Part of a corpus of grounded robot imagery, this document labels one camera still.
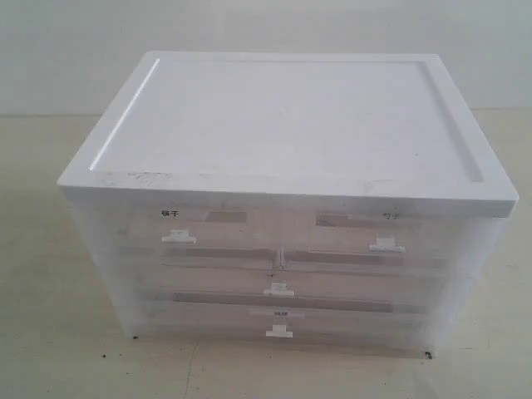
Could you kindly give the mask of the white translucent drawer cabinet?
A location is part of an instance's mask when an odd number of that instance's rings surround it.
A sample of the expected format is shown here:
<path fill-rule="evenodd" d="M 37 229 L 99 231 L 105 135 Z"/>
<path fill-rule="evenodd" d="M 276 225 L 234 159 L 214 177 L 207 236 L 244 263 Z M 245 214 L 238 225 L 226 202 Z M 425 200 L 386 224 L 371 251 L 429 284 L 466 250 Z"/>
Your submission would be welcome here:
<path fill-rule="evenodd" d="M 430 54 L 148 52 L 57 181 L 126 334 L 150 301 L 138 273 L 164 267 L 437 278 L 432 348 L 351 345 L 432 357 L 519 196 L 441 59 Z M 432 270 L 244 268 L 113 255 L 133 209 L 266 209 L 465 221 Z"/>

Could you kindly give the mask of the top left small drawer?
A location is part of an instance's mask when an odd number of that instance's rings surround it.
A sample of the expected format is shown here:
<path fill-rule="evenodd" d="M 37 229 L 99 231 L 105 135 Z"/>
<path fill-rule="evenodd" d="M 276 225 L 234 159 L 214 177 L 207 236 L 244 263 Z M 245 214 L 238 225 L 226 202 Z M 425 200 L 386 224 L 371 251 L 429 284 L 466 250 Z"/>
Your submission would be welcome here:
<path fill-rule="evenodd" d="M 110 254 L 168 264 L 186 259 L 244 268 L 283 262 L 278 217 L 266 209 L 133 209 L 116 219 Z"/>

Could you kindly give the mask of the small drawer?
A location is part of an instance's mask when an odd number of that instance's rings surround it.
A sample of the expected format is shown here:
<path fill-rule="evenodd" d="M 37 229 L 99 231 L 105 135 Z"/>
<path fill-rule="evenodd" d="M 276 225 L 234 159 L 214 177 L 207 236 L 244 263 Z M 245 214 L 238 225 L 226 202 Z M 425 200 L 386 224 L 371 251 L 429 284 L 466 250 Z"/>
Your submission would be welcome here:
<path fill-rule="evenodd" d="M 464 226 L 456 217 L 300 212 L 283 220 L 283 266 L 305 271 L 439 269 L 454 257 Z"/>
<path fill-rule="evenodd" d="M 266 209 L 133 209 L 116 219 L 110 254 L 168 264 L 186 259 L 244 268 L 283 262 L 278 217 Z"/>

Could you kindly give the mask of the top right small drawer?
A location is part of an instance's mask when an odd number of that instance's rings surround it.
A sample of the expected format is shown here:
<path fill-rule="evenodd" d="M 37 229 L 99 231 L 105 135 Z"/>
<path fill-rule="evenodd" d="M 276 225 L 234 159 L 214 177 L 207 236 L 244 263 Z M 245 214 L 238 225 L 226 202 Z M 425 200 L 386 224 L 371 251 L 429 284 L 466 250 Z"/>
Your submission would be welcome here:
<path fill-rule="evenodd" d="M 439 269 L 454 257 L 464 226 L 456 217 L 300 212 L 283 220 L 283 266 L 305 271 Z"/>

